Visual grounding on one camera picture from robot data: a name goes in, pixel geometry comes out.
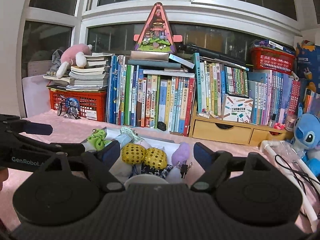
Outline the person's hand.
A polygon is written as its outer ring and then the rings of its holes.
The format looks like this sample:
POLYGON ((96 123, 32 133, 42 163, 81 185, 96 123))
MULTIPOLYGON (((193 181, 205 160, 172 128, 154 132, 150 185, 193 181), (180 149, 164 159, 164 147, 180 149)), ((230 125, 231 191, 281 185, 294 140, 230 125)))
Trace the person's hand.
POLYGON ((0 191, 3 189, 3 183, 9 177, 9 170, 6 167, 1 167, 0 169, 0 191))

